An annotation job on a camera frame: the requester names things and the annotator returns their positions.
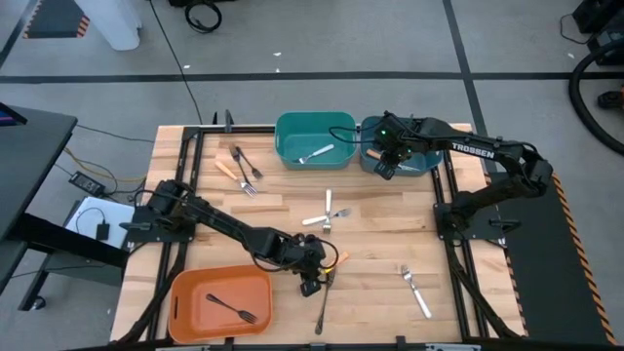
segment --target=wooden table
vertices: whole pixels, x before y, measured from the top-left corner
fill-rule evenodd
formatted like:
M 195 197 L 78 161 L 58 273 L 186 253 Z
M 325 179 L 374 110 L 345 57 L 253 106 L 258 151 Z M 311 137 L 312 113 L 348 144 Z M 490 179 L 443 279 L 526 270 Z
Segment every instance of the wooden table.
M 453 126 L 470 129 L 470 125 Z M 155 188 L 161 179 L 175 177 L 182 130 L 181 126 L 159 128 L 147 189 Z M 241 146 L 264 173 L 261 181 L 253 183 L 259 191 L 254 199 L 215 167 L 215 161 L 221 161 L 235 174 L 240 173 L 227 149 L 230 142 Z M 192 149 L 191 145 L 187 165 L 191 164 Z M 486 185 L 478 158 L 454 152 L 451 155 L 460 190 L 477 190 Z M 443 185 L 448 201 L 445 178 Z M 326 188 L 333 190 L 335 211 L 352 209 L 350 216 L 332 221 L 330 236 L 322 234 L 321 225 L 301 225 L 304 218 L 323 214 Z M 407 342 L 460 340 L 448 262 L 444 245 L 436 235 L 432 212 L 436 199 L 429 175 L 396 176 L 386 181 L 363 172 L 359 156 L 341 171 L 290 172 L 275 153 L 270 134 L 208 135 L 204 139 L 197 192 L 213 206 L 252 226 L 273 226 L 292 234 L 313 233 L 350 254 L 340 265 L 330 290 L 322 335 L 316 335 L 314 328 L 323 294 L 302 297 L 298 276 L 282 272 L 271 275 L 272 324 L 263 334 L 237 337 L 235 343 L 394 343 L 396 335 L 404 335 Z M 486 242 L 471 244 L 481 291 L 507 325 L 522 334 L 503 251 Z M 154 294 L 160 253 L 161 244 L 148 244 L 128 262 L 111 339 L 129 330 Z M 198 225 L 195 241 L 189 246 L 186 269 L 240 264 L 252 264 L 241 244 Z M 402 264 L 411 268 L 433 314 L 431 320 L 424 318 L 399 274 Z M 466 306 L 471 332 L 477 335 L 474 309 L 465 291 L 464 296 L 469 302 Z M 167 298 L 161 310 L 159 337 L 165 335 L 168 311 Z M 210 343 L 223 343 L 223 339 Z

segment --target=gray floor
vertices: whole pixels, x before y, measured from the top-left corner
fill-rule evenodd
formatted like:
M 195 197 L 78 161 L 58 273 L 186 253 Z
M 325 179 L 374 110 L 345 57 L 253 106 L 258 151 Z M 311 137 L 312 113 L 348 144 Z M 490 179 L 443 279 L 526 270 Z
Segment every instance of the gray floor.
M 148 3 L 133 2 L 143 21 L 138 49 L 114 52 L 92 26 L 82 39 L 19 39 L 0 67 L 0 77 L 176 74 Z M 0 3 L 0 47 L 26 3 Z M 452 0 L 471 71 L 571 71 L 588 51 L 559 36 L 559 17 L 577 4 L 578 0 Z M 189 65 L 186 73 L 459 72 L 445 9 L 438 0 L 239 0 L 219 5 L 224 21 L 213 35 L 193 32 L 183 20 L 183 11 L 164 0 L 155 0 L 155 6 L 180 63 Z M 574 25 L 567 23 L 566 32 L 578 35 Z M 620 84 L 584 82 L 583 93 L 590 101 L 602 91 L 619 89 Z M 343 110 L 361 121 L 389 109 L 473 122 L 461 80 L 189 85 L 204 120 L 225 108 L 237 123 L 274 123 L 293 110 Z M 615 206 L 624 197 L 620 186 L 624 159 L 583 128 L 568 103 L 564 81 L 479 81 L 475 85 L 489 133 L 535 143 L 561 176 L 611 324 L 618 340 L 624 340 L 624 303 L 618 298 L 624 289 L 620 264 L 624 239 L 619 235 L 624 216 Z M 0 99 L 75 115 L 83 125 L 133 137 L 154 138 L 158 125 L 197 123 L 182 83 L 0 84 Z M 624 139 L 621 114 L 596 114 Z M 84 130 L 76 130 L 69 147 L 121 177 L 144 175 L 151 151 L 148 144 Z M 58 163 L 76 169 L 65 155 Z M 67 183 L 65 173 L 53 169 L 29 211 L 61 223 L 73 202 L 83 196 Z M 30 253 L 19 273 L 35 269 L 41 259 Z M 0 338 L 7 349 L 57 350 L 106 342 L 118 289 L 53 275 L 43 290 L 48 307 L 18 312 L 16 306 L 28 283 L 27 277 L 15 279 L 0 296 Z

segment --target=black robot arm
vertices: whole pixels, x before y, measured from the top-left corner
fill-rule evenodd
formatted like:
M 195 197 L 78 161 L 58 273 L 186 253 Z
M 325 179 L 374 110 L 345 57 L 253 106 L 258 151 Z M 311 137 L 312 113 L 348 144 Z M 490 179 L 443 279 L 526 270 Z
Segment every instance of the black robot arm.
M 553 172 L 548 161 L 528 143 L 476 136 L 436 118 L 400 119 L 385 111 L 376 127 L 374 143 L 382 151 L 375 172 L 385 179 L 390 179 L 412 154 L 429 151 L 454 150 L 498 162 L 505 168 L 508 178 L 475 192 L 460 191 L 451 204 L 440 207 L 443 224 L 458 231 L 469 226 L 479 209 L 507 199 L 543 195 Z
M 189 191 L 184 183 L 175 180 L 161 181 L 154 194 L 147 207 L 163 215 L 160 225 L 171 231 L 178 230 L 189 221 L 209 226 L 241 243 L 259 268 L 268 272 L 291 270 L 299 274 L 304 296 L 321 289 L 321 269 L 332 267 L 321 263 L 326 257 L 323 243 L 327 242 L 312 234 L 289 235 L 271 227 L 251 227 L 211 206 L 208 201 Z M 257 263 L 258 260 L 277 268 L 264 268 Z

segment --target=orange plastic bin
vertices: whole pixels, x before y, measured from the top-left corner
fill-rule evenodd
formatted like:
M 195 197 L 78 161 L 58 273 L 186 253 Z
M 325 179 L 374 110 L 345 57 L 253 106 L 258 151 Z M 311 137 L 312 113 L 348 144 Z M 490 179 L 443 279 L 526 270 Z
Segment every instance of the orange plastic bin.
M 251 312 L 257 321 L 241 320 L 236 312 L 208 301 L 208 293 Z M 272 311 L 271 280 L 254 265 L 184 271 L 172 284 L 169 333 L 180 344 L 259 334 L 271 323 Z

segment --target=white container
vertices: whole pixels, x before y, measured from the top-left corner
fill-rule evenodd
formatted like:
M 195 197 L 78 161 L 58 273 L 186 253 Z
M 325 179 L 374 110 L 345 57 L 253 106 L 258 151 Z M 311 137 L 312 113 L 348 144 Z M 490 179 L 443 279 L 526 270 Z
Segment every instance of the white container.
M 75 0 L 91 24 L 117 51 L 136 49 L 142 27 L 133 4 L 128 0 Z

